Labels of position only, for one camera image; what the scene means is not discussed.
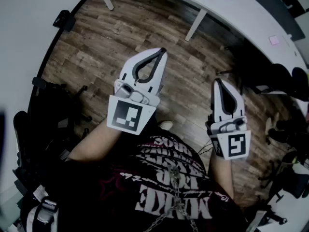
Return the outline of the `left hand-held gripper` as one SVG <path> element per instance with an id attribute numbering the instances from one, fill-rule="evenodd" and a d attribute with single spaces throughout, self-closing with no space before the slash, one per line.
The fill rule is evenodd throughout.
<path id="1" fill-rule="evenodd" d="M 139 71 L 155 60 L 146 79 L 139 77 Z M 152 48 L 128 59 L 114 83 L 115 94 L 109 97 L 107 126 L 113 129 L 139 135 L 160 103 L 158 93 L 168 60 L 165 48 Z"/>

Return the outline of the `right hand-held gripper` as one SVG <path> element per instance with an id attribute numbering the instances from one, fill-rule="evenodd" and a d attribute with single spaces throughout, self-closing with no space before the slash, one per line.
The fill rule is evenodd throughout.
<path id="1" fill-rule="evenodd" d="M 251 131 L 247 129 L 244 101 L 238 90 L 220 78 L 212 87 L 213 117 L 205 123 L 215 154 L 225 160 L 247 157 Z"/>

